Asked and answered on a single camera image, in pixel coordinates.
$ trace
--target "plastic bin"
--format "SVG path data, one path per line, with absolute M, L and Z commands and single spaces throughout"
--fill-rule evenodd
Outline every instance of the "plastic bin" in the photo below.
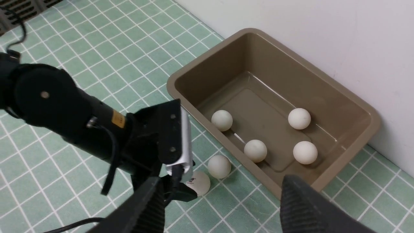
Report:
M 258 29 L 237 32 L 178 70 L 167 90 L 279 198 L 285 174 L 321 191 L 380 127 L 373 107 Z M 312 116 L 304 130 L 287 121 L 297 107 Z M 210 122 L 220 109 L 233 116 L 231 129 L 223 133 Z M 263 162 L 254 164 L 243 153 L 252 139 L 267 146 Z M 314 163 L 294 159 L 300 141 L 318 148 Z

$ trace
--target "ping pong ball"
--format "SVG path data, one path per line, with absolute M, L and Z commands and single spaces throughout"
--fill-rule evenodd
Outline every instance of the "ping pong ball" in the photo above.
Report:
M 229 175 L 231 171 L 230 161 L 222 156 L 215 155 L 208 161 L 208 172 L 210 175 L 217 179 L 223 179 Z
M 304 129 L 309 126 L 311 123 L 311 115 L 306 109 L 297 108 L 293 109 L 289 116 L 287 117 L 287 121 L 289 122 L 290 126 L 294 129 Z
M 267 155 L 266 145 L 260 140 L 251 140 L 244 146 L 244 154 L 254 163 L 262 162 Z
M 210 189 L 210 178 L 204 172 L 194 171 L 191 179 L 185 184 L 194 190 L 197 196 L 202 196 Z
M 230 129 L 233 124 L 233 118 L 228 111 L 219 110 L 211 117 L 211 123 L 213 123 L 213 125 L 216 126 L 221 132 L 224 132 Z
M 293 147 L 293 157 L 301 164 L 311 164 L 318 157 L 318 149 L 312 142 L 301 141 Z

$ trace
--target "bolt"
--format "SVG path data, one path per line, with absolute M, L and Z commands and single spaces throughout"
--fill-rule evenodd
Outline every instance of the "bolt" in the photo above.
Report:
M 49 93 L 48 92 L 41 92 L 40 96 L 44 99 L 47 99 L 47 98 L 49 98 Z

